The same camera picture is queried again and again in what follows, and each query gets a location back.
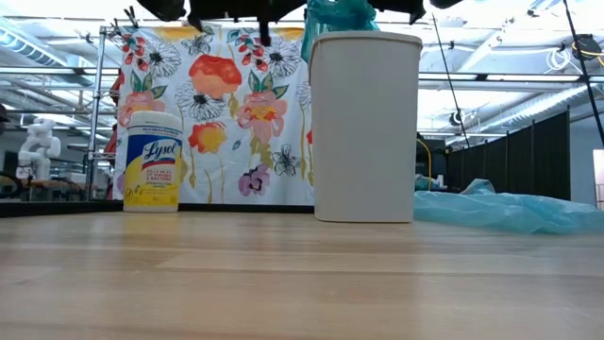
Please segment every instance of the white robot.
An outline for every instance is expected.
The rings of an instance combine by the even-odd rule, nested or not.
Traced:
[[[44,180],[50,176],[50,157],[60,154],[60,139],[53,137],[55,121],[51,119],[36,118],[34,124],[27,127],[27,139],[19,150],[19,167],[17,178],[27,179],[32,174],[32,166],[37,166],[36,179]],[[29,151],[33,146],[39,145],[36,152]]]

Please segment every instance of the black cable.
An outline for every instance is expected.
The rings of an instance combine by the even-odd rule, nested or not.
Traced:
[[[67,183],[70,187],[71,190],[69,190],[66,195],[67,196],[71,196],[73,194],[77,194],[79,196],[79,199],[82,200],[84,197],[84,191],[82,190],[82,188],[75,184],[72,180],[68,179],[68,178],[62,178],[62,177],[53,177],[52,180],[55,181],[61,181],[64,183]]]
[[[449,80],[449,87],[451,88],[451,93],[453,94],[453,101],[455,101],[455,110],[457,110],[457,114],[460,116],[461,131],[463,132],[463,137],[465,138],[465,142],[468,144],[468,148],[469,148],[470,141],[468,141],[468,136],[465,134],[465,127],[463,126],[463,118],[461,117],[460,106],[457,103],[457,96],[455,95],[455,90],[453,89],[453,81],[451,80],[451,75],[449,74],[449,67],[446,65],[445,50],[443,49],[443,43],[441,42],[441,35],[438,32],[438,25],[436,24],[436,17],[434,16],[434,13],[432,13],[432,20],[434,21],[434,29],[436,30],[436,37],[438,38],[438,44],[439,44],[439,46],[441,46],[441,55],[443,55],[443,62],[445,63],[446,77]]]
[[[597,112],[596,98],[594,97],[594,90],[592,90],[592,84],[589,81],[589,76],[587,76],[587,67],[585,67],[585,61],[583,60],[583,52],[581,52],[581,47],[579,43],[579,39],[577,39],[577,32],[575,31],[575,25],[573,24],[573,19],[570,15],[570,10],[568,10],[568,2],[567,0],[563,0],[564,6],[566,7],[566,17],[568,18],[568,24],[570,25],[570,31],[573,33],[573,41],[575,41],[575,47],[577,48],[577,52],[579,52],[579,63],[581,64],[581,70],[583,72],[583,77],[585,78],[585,85],[587,85],[587,94],[589,95],[589,101],[592,104],[592,110],[594,111],[594,118],[596,119],[597,131],[600,134],[600,140],[602,141],[602,145],[604,145],[604,130],[602,130],[602,122],[600,121],[600,115]]]

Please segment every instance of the white plastic bin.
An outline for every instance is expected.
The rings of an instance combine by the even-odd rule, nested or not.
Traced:
[[[329,32],[310,57],[315,216],[411,222],[422,41]]]

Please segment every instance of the wooden table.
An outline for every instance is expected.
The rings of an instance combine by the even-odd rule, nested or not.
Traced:
[[[0,219],[0,339],[604,338],[604,237],[312,215]]]
[[[53,191],[64,190],[64,191],[77,191],[86,190],[86,183],[68,183],[61,180],[52,179],[32,179],[30,182],[27,179],[21,179],[21,183],[24,187],[24,193],[22,195],[23,200],[29,201],[46,201],[50,202],[53,200]],[[15,183],[5,177],[0,177],[0,188],[3,186],[15,187]],[[98,185],[92,186],[93,190],[98,189]]]

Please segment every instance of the black partition panel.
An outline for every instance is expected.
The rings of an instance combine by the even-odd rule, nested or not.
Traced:
[[[488,179],[498,193],[570,199],[568,112],[508,137],[449,154],[447,184],[462,190]]]

